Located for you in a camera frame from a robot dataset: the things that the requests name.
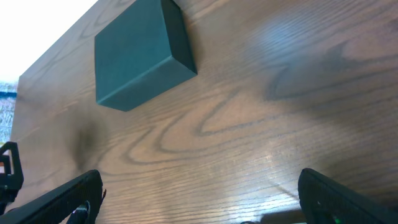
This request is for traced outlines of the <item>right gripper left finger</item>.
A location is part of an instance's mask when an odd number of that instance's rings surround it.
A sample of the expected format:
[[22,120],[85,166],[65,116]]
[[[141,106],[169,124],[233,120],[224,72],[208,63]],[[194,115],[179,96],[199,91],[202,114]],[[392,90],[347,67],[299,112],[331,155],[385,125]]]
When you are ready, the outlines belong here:
[[96,221],[105,191],[98,170],[89,170],[39,198],[1,215],[1,223],[89,223]]

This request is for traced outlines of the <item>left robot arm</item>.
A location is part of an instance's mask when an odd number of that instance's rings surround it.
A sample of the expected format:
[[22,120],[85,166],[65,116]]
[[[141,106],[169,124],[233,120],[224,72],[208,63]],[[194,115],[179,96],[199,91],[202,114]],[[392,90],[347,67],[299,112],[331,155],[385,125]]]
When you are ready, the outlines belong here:
[[1,146],[1,215],[6,207],[15,201],[22,188],[24,176],[16,142],[6,142]]

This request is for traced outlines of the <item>dark green box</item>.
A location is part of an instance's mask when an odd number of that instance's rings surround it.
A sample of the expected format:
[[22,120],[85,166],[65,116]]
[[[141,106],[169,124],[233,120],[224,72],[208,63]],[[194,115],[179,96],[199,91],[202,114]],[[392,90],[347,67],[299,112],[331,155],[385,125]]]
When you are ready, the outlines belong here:
[[95,36],[96,102],[130,111],[195,77],[182,10],[138,0]]

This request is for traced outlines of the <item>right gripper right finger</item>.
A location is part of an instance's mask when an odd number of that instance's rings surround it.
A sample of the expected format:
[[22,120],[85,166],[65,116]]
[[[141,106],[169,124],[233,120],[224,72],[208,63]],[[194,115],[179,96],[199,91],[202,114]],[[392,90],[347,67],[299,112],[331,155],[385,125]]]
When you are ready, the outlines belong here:
[[307,223],[397,223],[397,212],[310,168],[301,171],[298,196]]

